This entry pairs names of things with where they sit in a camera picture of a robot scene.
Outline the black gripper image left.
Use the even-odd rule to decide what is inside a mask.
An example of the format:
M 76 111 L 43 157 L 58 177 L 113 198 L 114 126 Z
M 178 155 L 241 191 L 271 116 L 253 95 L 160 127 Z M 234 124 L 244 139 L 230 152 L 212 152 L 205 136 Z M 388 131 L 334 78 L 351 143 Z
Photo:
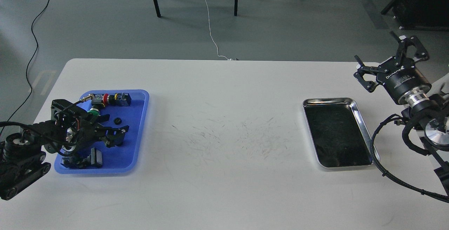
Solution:
M 51 103 L 52 128 L 51 147 L 62 155 L 74 155 L 94 142 L 103 142 L 107 148 L 121 146 L 129 126 L 119 128 L 105 127 L 110 115 L 88 113 L 80 108 L 80 103 L 91 99 L 79 99 L 70 102 L 66 99 L 54 99 Z

